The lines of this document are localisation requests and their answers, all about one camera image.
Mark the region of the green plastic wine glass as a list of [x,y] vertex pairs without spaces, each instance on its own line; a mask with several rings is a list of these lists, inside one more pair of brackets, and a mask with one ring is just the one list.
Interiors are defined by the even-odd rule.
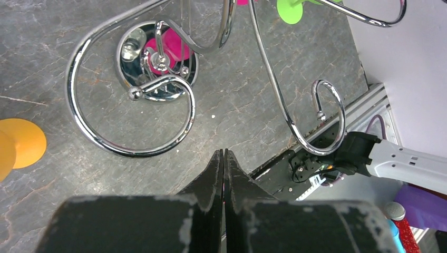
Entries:
[[286,24],[297,24],[302,19],[304,13],[303,4],[305,2],[322,5],[314,0],[278,0],[276,8],[279,17]]

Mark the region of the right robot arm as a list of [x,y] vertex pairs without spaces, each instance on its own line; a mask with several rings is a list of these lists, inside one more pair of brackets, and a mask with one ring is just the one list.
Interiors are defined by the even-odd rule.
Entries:
[[329,164],[346,175],[394,179],[446,194],[446,158],[364,132],[349,132]]

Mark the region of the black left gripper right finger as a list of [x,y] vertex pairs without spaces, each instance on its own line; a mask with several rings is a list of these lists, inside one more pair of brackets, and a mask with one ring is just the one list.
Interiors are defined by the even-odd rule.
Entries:
[[223,155],[223,193],[227,252],[274,252],[275,237],[256,218],[254,207],[279,200],[243,171],[229,149]]

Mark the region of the orange plastic wine glass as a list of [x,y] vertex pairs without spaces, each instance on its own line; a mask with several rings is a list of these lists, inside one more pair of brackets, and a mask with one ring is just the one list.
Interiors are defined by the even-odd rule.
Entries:
[[47,139],[43,130],[31,121],[1,120],[1,181],[12,170],[33,165],[44,155]]

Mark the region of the pink plastic wine glass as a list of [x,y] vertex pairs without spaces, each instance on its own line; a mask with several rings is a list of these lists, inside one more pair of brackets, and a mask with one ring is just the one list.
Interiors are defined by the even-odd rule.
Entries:
[[223,1],[220,25],[214,41],[206,47],[197,44],[190,35],[171,18],[163,15],[155,24],[154,41],[159,59],[168,55],[170,62],[189,59],[193,53],[208,54],[221,49],[231,33],[236,6],[248,5],[248,1]]

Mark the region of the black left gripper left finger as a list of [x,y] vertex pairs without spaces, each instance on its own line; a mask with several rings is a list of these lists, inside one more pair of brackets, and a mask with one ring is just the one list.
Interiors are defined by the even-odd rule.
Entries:
[[178,192],[178,195],[193,196],[197,200],[190,230],[189,252],[220,251],[224,185],[223,152],[223,150],[215,151],[203,172]]

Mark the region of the chrome wire wine glass rack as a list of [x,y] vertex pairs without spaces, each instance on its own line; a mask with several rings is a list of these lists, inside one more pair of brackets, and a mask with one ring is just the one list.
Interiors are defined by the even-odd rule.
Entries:
[[[173,101],[181,96],[187,98],[187,116],[179,132],[165,144],[155,148],[131,149],[122,147],[97,133],[87,122],[78,104],[77,76],[89,49],[104,34],[138,18],[158,4],[158,1],[148,1],[97,26],[77,45],[66,70],[66,100],[78,129],[97,147],[121,157],[149,158],[170,151],[185,139],[195,120],[196,102],[192,87],[197,78],[198,57],[201,54],[193,53],[189,59],[181,62],[170,62],[167,54],[164,58],[159,59],[154,41],[154,30],[160,17],[154,21],[134,25],[122,35],[115,53],[115,65],[118,78],[132,100],[146,99],[165,102]],[[321,86],[329,90],[338,105],[339,127],[335,140],[326,148],[317,148],[311,145],[300,133],[288,112],[260,32],[254,1],[248,1],[248,7],[262,62],[266,67],[280,110],[292,135],[307,152],[313,155],[324,156],[334,153],[341,146],[346,132],[346,112],[340,93],[336,87],[326,80],[317,80],[312,85],[312,99],[316,108],[316,116],[320,121],[326,120],[326,114],[323,111],[318,94],[318,89]]]

